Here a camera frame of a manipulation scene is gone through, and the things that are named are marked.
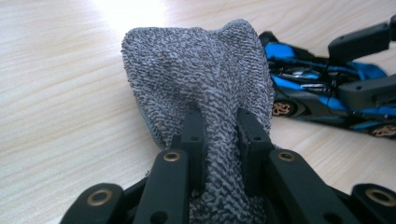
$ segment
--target light wood surface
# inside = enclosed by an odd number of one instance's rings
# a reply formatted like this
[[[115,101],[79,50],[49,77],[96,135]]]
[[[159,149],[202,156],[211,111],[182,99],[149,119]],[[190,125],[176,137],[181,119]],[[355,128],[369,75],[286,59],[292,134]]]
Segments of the light wood surface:
[[[130,29],[243,18],[326,56],[337,36],[393,14],[394,0],[0,1],[0,223],[58,223],[84,189],[126,189],[150,168],[159,149],[121,60]],[[396,48],[362,60],[396,73]],[[273,119],[271,138],[344,192],[367,182],[396,190],[396,141],[292,119]]]

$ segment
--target black bracket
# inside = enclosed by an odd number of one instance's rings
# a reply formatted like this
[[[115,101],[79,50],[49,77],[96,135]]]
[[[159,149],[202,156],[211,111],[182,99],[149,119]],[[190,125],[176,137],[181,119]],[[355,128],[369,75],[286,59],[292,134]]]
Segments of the black bracket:
[[[396,15],[390,18],[389,23],[383,22],[335,38],[329,44],[329,55],[331,59],[349,62],[389,49],[390,41],[396,41]]]
[[[254,114],[241,109],[237,119],[246,193],[263,198],[268,223],[396,223],[392,190],[363,184],[347,195],[333,189],[298,153],[275,149]],[[181,136],[157,156],[148,177],[126,190],[114,184],[85,190],[61,223],[188,223],[191,193],[204,190],[203,155],[203,120],[191,111]]]

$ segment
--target blue plastic part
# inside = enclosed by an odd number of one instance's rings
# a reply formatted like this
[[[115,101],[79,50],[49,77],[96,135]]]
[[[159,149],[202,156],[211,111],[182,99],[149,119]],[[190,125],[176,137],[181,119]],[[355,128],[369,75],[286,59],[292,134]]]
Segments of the blue plastic part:
[[[388,76],[387,73],[384,72],[384,70],[373,64],[351,62],[348,63],[348,65],[355,68],[358,71],[361,80],[375,79],[375,78]]]
[[[273,56],[273,58],[275,60],[282,61],[284,63],[300,63],[300,64],[305,64],[308,66],[314,66],[317,68],[327,68],[328,71],[332,71],[332,72],[348,72],[351,74],[355,74],[356,76],[359,76],[359,78],[363,77],[363,74],[360,74],[358,71],[356,71],[354,69],[345,68],[345,67],[327,66],[326,64],[323,64],[323,63],[311,63],[311,62],[302,61],[302,60],[298,60],[298,59],[294,59],[294,58],[281,58],[281,57],[276,57],[276,56]]]
[[[302,74],[302,76],[304,76],[305,78],[309,78],[309,79],[318,79],[319,75],[315,74],[315,73],[305,73]]]
[[[292,90],[295,90],[295,91],[304,90],[303,87],[301,87],[300,85],[298,85],[298,84],[296,84],[294,82],[288,81],[288,80],[283,79],[281,77],[276,77],[274,75],[271,75],[271,77],[272,77],[273,81],[275,82],[275,84],[278,87],[284,87],[284,88],[292,89]]]
[[[267,58],[290,58],[295,56],[294,51],[290,46],[279,43],[268,43],[264,47],[264,51],[267,54]]]
[[[367,108],[360,110],[362,113],[366,114],[377,114],[377,115],[391,115],[396,116],[396,106],[381,106],[375,108]]]
[[[330,109],[347,110],[347,108],[337,98],[321,95],[319,96],[319,100]]]

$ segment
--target gray knit sock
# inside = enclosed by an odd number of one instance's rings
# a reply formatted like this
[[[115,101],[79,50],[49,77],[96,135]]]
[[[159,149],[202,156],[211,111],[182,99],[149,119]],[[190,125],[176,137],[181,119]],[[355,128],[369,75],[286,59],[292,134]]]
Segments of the gray knit sock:
[[[161,149],[198,107],[208,150],[205,190],[191,199],[191,223],[263,223],[262,199],[244,192],[236,148],[236,112],[254,113],[270,130],[273,102],[267,62],[255,31],[237,20],[216,31],[137,28],[122,43],[128,81]]]

